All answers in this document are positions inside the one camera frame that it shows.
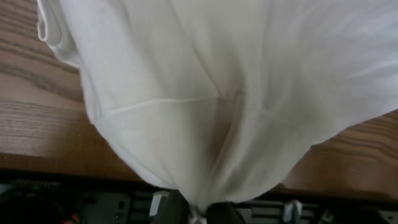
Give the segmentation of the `white Puma t-shirt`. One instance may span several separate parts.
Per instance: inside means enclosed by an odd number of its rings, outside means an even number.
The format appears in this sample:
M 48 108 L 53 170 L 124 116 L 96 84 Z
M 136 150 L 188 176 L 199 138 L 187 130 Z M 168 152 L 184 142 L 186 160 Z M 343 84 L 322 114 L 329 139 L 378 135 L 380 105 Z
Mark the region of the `white Puma t-shirt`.
M 397 2 L 39 0 L 90 122 L 187 223 L 279 184 L 316 144 L 397 109 Z

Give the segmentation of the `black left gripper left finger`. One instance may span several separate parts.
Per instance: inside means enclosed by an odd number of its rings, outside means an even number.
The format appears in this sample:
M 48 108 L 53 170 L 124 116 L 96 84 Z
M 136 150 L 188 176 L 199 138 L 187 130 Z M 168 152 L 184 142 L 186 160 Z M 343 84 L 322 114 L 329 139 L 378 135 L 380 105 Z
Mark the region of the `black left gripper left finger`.
M 172 190 L 150 224 L 188 224 L 190 206 L 178 190 Z

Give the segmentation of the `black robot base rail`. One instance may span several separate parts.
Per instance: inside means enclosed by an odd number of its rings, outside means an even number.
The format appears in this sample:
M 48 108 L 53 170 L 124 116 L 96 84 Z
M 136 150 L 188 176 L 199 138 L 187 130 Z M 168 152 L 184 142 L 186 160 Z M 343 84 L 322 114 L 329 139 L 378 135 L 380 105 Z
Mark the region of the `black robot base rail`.
M 143 182 L 1 170 L 1 223 L 150 223 L 168 191 Z M 246 223 L 397 223 L 397 204 L 266 193 L 233 207 Z

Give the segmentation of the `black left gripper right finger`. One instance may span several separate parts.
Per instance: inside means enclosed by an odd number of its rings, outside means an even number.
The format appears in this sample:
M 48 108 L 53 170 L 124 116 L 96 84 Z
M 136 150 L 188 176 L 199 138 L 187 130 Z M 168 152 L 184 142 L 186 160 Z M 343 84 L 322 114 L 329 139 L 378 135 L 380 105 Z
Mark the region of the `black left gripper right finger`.
M 207 224 L 245 224 L 230 202 L 215 203 L 206 213 Z

